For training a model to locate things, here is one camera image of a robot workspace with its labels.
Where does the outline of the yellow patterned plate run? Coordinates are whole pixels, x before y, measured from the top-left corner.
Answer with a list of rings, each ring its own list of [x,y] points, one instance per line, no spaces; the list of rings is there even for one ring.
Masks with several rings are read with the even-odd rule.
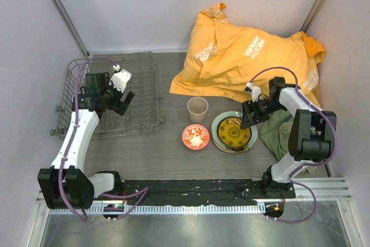
[[[230,116],[223,118],[217,128],[217,136],[226,147],[241,149],[246,147],[251,140],[251,128],[241,129],[242,119]]]

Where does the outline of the beige tall cup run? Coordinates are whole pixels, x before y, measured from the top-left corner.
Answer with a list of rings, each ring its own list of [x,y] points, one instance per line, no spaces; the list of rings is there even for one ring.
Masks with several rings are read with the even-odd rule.
[[[202,97],[192,97],[187,103],[187,110],[191,123],[201,124],[208,111],[209,104]]]

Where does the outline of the white orange patterned bowl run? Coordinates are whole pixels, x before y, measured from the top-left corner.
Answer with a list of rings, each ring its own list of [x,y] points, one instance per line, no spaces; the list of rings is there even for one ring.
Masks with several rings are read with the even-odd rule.
[[[199,124],[186,127],[182,133],[182,142],[191,150],[201,150],[208,145],[209,141],[209,131]]]

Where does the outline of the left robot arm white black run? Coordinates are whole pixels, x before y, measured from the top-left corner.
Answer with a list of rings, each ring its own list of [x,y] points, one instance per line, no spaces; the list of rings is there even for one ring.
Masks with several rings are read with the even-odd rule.
[[[107,111],[124,115],[134,92],[124,92],[132,75],[122,69],[110,75],[88,73],[84,85],[73,95],[71,122],[57,157],[38,173],[38,183],[50,209],[88,209],[104,194],[110,200],[122,196],[123,185],[116,171],[84,173],[88,146],[102,115]]]

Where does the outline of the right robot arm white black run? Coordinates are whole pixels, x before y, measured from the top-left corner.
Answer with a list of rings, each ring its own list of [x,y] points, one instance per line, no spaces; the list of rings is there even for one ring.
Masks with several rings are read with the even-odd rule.
[[[269,120],[271,114],[285,110],[293,117],[288,138],[288,151],[270,166],[259,180],[263,195],[276,197],[292,188],[292,179],[308,166],[328,159],[335,150],[336,114],[324,111],[303,95],[297,84],[286,83],[283,77],[269,81],[269,95],[262,98],[261,89],[248,82],[245,88],[250,101],[242,103],[241,129]]]

